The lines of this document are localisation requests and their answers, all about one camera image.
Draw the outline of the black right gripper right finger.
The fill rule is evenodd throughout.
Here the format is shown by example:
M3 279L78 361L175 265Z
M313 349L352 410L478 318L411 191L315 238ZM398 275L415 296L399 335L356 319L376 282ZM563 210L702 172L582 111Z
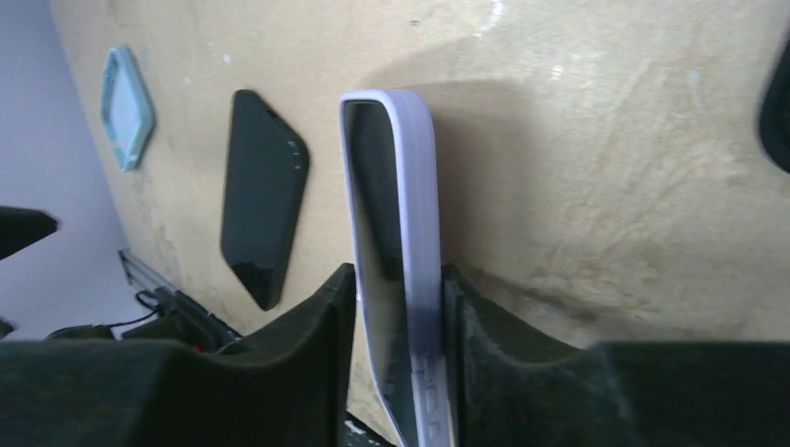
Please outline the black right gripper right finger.
M785 446L789 346L603 342L576 348L443 269L459 446Z

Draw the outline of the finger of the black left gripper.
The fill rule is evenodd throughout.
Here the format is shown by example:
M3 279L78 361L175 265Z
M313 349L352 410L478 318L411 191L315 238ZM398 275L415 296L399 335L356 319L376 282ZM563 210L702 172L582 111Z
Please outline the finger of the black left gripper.
M55 233L58 226L58 220L43 210L2 206L1 259Z

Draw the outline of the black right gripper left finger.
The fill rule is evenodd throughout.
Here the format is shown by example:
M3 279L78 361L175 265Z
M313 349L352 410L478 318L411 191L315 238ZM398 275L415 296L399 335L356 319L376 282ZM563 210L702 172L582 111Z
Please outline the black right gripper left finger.
M1 345L5 446L340 446L352 265L219 354L165 340Z

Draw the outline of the lavender phone case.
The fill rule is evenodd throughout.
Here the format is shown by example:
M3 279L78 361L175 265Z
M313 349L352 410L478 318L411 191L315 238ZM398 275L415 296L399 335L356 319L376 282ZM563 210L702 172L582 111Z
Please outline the lavender phone case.
M357 298L375 392L403 446L450 444L436 144L409 89L338 105Z

